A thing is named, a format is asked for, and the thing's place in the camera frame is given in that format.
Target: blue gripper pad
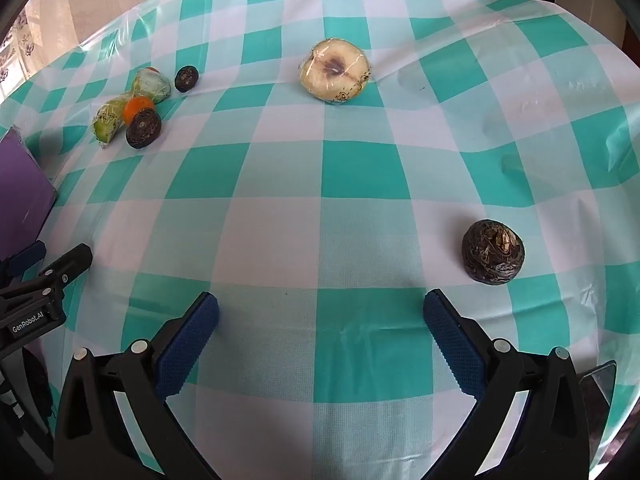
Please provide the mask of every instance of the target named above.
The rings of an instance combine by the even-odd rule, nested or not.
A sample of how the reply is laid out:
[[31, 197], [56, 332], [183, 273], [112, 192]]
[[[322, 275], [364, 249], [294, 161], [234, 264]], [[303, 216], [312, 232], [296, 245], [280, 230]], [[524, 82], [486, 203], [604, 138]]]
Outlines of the blue gripper pad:
[[183, 322], [156, 361], [158, 399], [164, 401], [180, 391], [219, 319], [218, 300], [207, 294]]
[[460, 389], [480, 400], [486, 390], [484, 360], [434, 291], [424, 297], [422, 316]]
[[18, 278], [30, 267], [37, 264], [47, 254], [47, 248], [40, 240], [36, 240], [26, 249], [14, 254], [9, 258], [9, 265], [6, 268], [7, 275]]

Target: purple object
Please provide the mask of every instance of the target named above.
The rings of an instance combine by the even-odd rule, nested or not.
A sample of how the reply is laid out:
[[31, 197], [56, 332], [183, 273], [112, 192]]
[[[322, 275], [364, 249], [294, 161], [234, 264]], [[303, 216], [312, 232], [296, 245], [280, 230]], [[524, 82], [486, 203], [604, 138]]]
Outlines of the purple object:
[[56, 199], [56, 188], [14, 128], [0, 138], [0, 260], [31, 245]]

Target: metal pin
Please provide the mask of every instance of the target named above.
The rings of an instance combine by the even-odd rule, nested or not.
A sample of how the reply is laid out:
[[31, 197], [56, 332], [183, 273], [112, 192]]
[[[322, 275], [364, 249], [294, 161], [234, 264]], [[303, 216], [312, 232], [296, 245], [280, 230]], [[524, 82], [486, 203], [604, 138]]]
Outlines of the metal pin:
[[511, 345], [505, 339], [496, 339], [494, 341], [494, 348], [503, 354], [506, 354], [509, 350], [511, 350]]
[[139, 339], [138, 341], [134, 342], [133, 345], [131, 345], [131, 351], [134, 354], [142, 354], [142, 352], [146, 350], [147, 346], [148, 345], [146, 344], [146, 341]]
[[86, 348], [79, 348], [74, 352], [74, 359], [76, 361], [82, 361], [86, 357]]
[[569, 352], [566, 350], [566, 348], [562, 348], [561, 346], [556, 348], [556, 355], [561, 359], [569, 358]]

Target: green vegetable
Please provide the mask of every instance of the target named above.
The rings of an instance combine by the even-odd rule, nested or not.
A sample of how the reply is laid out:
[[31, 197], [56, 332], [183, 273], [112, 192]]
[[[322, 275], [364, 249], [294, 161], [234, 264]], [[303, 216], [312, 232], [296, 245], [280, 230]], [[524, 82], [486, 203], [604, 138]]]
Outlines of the green vegetable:
[[124, 94], [109, 99], [98, 110], [92, 127], [95, 138], [102, 144], [108, 144], [117, 129], [122, 126], [122, 112], [129, 99], [131, 99], [131, 92], [124, 92]]
[[161, 73], [141, 68], [131, 84], [131, 91], [133, 95], [143, 95], [158, 104], [169, 97], [171, 83]]

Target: green and white tablecloth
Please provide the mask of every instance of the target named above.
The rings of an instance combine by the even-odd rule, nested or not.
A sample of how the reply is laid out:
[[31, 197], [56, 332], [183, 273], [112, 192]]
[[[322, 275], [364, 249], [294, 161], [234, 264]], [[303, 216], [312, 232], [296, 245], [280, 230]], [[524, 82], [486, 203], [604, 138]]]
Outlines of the green and white tablecloth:
[[[373, 66], [341, 106], [298, 83], [329, 36]], [[139, 67], [187, 64], [200, 82], [158, 105], [155, 143], [100, 148], [102, 102]], [[422, 322], [435, 287], [522, 351], [616, 359], [608, 435], [638, 398], [640, 71], [553, 4], [149, 0], [22, 85], [0, 124], [59, 190], [46, 262], [94, 250], [43, 338], [53, 389], [74, 348], [150, 338], [210, 290], [220, 326], [170, 404], [225, 480], [420, 478], [472, 406]], [[507, 286], [460, 263], [481, 218], [524, 240]]]

